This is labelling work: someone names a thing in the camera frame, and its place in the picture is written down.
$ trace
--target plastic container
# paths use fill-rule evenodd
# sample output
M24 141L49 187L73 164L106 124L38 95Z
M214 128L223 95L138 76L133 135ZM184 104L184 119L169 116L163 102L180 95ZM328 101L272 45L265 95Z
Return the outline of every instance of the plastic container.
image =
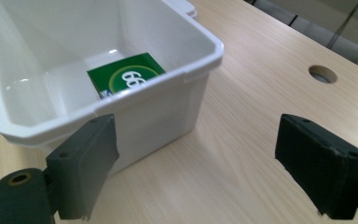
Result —
M101 100L87 71L148 52L166 71ZM50 152L113 113L114 172L190 131L223 44L161 0L0 0L0 133Z

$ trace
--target green card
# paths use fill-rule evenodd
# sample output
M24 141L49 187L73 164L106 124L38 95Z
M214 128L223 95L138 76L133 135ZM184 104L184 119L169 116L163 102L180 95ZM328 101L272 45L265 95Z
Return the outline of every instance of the green card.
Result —
M143 85L165 71L149 53L144 53L89 70L88 73L103 99L115 92Z

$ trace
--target wooden table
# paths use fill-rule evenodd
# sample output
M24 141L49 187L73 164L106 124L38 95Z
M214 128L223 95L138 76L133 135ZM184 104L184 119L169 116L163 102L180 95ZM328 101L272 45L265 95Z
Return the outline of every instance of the wooden table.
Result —
M274 150L282 113L358 147L358 66L241 0L191 2L226 46L196 128L111 176L90 223L341 223L318 216ZM337 82L315 80L315 64ZM27 167L44 155L0 135L0 178Z

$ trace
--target floor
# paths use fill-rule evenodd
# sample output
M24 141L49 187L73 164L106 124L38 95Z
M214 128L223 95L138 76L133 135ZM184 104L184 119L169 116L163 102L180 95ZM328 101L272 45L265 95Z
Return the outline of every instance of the floor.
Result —
M315 23L298 17L290 11L287 11L281 7L275 6L268 0L245 0L246 2L253 4L255 7L266 12L275 19L291 26L293 29L299 31L301 34L308 36L315 40L319 44L327 47L332 40L334 33L318 26ZM331 45L330 49L335 53L345 57L353 63L358 63L358 45L345 39L341 36L338 37L336 42Z

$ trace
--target printed number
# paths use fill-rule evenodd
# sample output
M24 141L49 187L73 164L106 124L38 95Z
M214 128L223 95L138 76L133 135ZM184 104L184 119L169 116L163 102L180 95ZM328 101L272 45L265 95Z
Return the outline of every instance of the printed number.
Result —
M139 86L141 84L146 83L146 80L142 78L142 75L137 72L126 72L124 73L121 78L126 81L126 84L129 88Z

